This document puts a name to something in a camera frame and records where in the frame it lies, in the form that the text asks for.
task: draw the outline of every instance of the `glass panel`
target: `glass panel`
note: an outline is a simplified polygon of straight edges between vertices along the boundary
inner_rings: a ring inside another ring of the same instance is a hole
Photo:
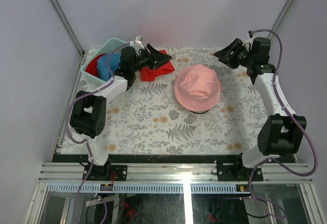
[[[75,195],[74,193],[51,192],[41,223],[74,224]],[[106,201],[108,209],[104,223],[185,223],[183,194],[101,194],[101,197]],[[71,202],[66,222],[62,222],[66,198],[70,198]],[[80,194],[77,205],[79,224],[99,224],[105,216],[104,204],[98,201],[94,194]]]
[[[280,220],[266,215],[253,200],[248,199],[249,194],[192,194],[193,223],[309,224],[296,185],[255,185],[254,195],[280,205],[287,218]],[[283,215],[276,205],[259,202],[265,210]]]
[[[101,194],[107,205],[104,223],[111,224],[210,224],[210,223],[277,223],[308,224],[298,186],[296,185],[255,185],[258,197],[269,199],[280,205],[286,212],[284,220],[274,219],[247,199],[248,194],[206,194],[192,193],[184,184],[184,194]],[[75,193],[49,192],[41,224],[74,224],[73,205]],[[261,207],[275,215],[283,213],[276,205],[260,201]],[[105,215],[102,202],[93,193],[80,194],[77,202],[79,224],[99,224]]]

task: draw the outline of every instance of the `red wire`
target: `red wire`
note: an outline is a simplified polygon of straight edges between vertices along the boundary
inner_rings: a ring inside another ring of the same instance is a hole
[[[113,189],[113,183],[115,181],[116,178],[116,172],[113,172],[113,178],[112,178],[112,173],[111,173],[111,184],[112,184],[112,189]]]

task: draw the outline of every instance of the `white cable tray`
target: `white cable tray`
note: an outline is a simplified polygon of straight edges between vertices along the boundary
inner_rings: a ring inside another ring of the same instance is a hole
[[[77,192],[79,183],[49,183],[48,191]],[[100,183],[85,183],[83,193],[183,193],[183,184],[125,184],[115,183],[114,188]],[[235,184],[191,184],[191,192],[196,193],[247,193],[237,192]]]

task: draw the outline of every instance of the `blue cloth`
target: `blue cloth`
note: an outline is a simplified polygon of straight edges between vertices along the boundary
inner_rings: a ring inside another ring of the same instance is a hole
[[[112,72],[115,72],[116,69],[119,67],[121,62],[121,55],[122,54],[112,54],[109,60],[109,66]],[[111,74],[107,65],[109,54],[105,54],[98,59],[97,69],[98,69],[98,76],[100,79],[104,81],[108,81],[111,78]]]

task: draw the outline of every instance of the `red cloth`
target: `red cloth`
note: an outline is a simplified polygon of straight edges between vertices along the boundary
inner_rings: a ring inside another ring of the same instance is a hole
[[[107,53],[103,53],[101,55],[96,56],[86,67],[85,72],[95,76],[98,78],[98,69],[97,69],[97,64],[98,64],[98,59],[105,55]]]
[[[162,50],[160,52],[167,54],[167,52],[165,50]],[[151,70],[148,67],[145,67],[140,70],[141,81],[148,81],[148,82],[154,81],[155,77],[163,75],[163,74],[169,74],[173,71],[175,71],[175,68],[170,61],[168,63],[166,63],[164,66],[162,66],[156,70]]]

